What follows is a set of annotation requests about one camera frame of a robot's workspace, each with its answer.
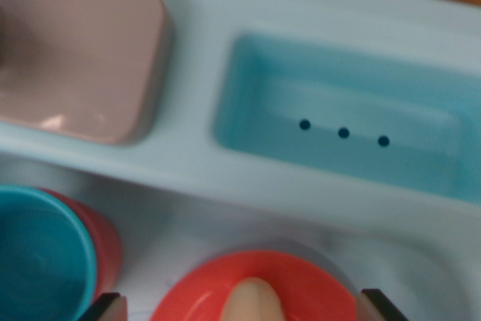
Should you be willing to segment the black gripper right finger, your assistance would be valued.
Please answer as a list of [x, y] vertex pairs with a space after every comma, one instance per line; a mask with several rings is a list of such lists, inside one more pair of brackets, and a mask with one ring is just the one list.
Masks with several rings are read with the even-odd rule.
[[355, 297], [357, 321], [408, 321], [380, 289], [363, 289]]

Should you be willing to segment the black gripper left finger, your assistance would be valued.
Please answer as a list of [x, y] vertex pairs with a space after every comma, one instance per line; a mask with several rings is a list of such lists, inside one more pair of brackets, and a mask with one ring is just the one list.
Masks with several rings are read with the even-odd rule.
[[83, 321], [127, 321], [127, 298], [118, 292], [102, 293], [84, 312]]

